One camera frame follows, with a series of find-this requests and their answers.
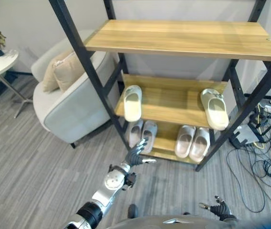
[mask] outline robotic hand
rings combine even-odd
[[[129,173],[132,166],[144,163],[154,163],[154,159],[145,159],[139,156],[148,138],[141,139],[131,148],[125,160],[119,166],[109,167],[109,172],[104,178],[102,187],[94,193],[92,199],[85,203],[75,215],[71,216],[64,225],[65,229],[95,229],[103,216],[111,207],[115,195],[123,186],[132,187],[136,181],[136,174]]]
[[[236,221],[236,217],[232,215],[231,210],[225,203],[225,201],[219,196],[215,196],[215,199],[216,202],[219,203],[219,205],[210,206],[204,203],[199,203],[199,206],[219,216],[220,221],[230,221],[230,220]]]

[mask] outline gray carpet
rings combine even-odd
[[[36,81],[20,76],[13,85],[31,96]],[[60,228],[99,188],[108,166],[122,161],[126,150],[113,126],[94,137],[84,137],[72,149],[43,129],[31,104],[14,119],[19,104],[13,99],[9,90],[0,96],[0,228]],[[194,165],[162,159],[153,165],[135,167],[135,186],[121,192],[99,228],[125,219],[131,203],[138,205],[141,216],[188,211],[217,219],[198,207],[199,202],[215,204],[214,195],[223,197],[239,219],[269,217],[268,198],[261,213],[251,213],[244,207],[226,163],[231,149],[226,142],[198,173]],[[258,186],[242,169],[236,155],[229,159],[247,204],[259,209],[262,195]],[[265,190],[271,198],[271,188],[265,186]]]

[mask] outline beige pillow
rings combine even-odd
[[[54,75],[61,91],[65,92],[84,74],[84,68],[75,52],[54,64]]]
[[[47,67],[44,78],[43,78],[43,91],[44,92],[51,92],[59,87],[56,79],[55,79],[55,74],[54,74],[54,64],[57,63],[58,61],[63,60],[65,57],[67,57],[72,50],[68,50],[64,53],[59,54],[58,56],[54,57],[50,63],[49,66]]]

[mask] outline side table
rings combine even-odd
[[[18,60],[19,53],[16,50],[9,50],[5,52],[3,56],[0,56],[0,80],[9,88],[11,89],[20,99],[21,99],[21,106],[18,109],[14,118],[16,118],[19,113],[21,112],[22,108],[27,103],[32,103],[31,99],[25,98],[21,95],[4,77],[1,75],[3,72],[10,69]]]

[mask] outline white slipper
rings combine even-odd
[[[178,133],[175,154],[180,158],[188,156],[193,138],[196,132],[196,127],[190,125],[183,125]]]
[[[205,89],[200,95],[206,111],[208,124],[215,130],[224,130],[229,124],[226,104],[223,95],[215,89]]]
[[[158,126],[153,121],[146,121],[143,127],[142,138],[148,137],[147,145],[144,146],[142,153],[148,154],[152,150],[156,138]]]
[[[210,147],[210,134],[207,128],[200,127],[196,131],[189,157],[196,162],[202,161]]]
[[[142,90],[137,85],[131,85],[124,92],[124,116],[129,122],[141,118]]]
[[[131,123],[130,125],[128,140],[129,146],[132,148],[141,140],[143,120],[139,119],[137,122]]]

